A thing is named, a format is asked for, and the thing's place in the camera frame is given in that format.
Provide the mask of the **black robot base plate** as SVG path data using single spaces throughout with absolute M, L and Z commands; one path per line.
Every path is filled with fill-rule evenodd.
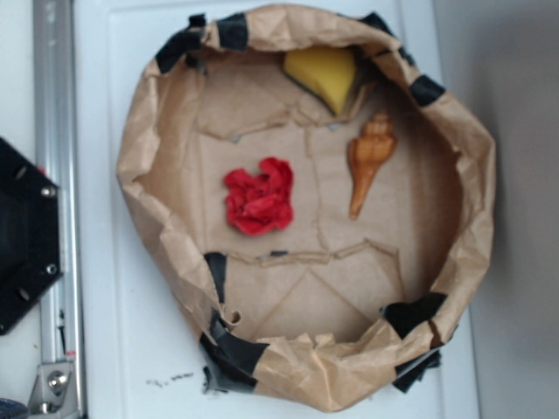
M 1 140 L 1 334 L 62 274 L 59 188 Z

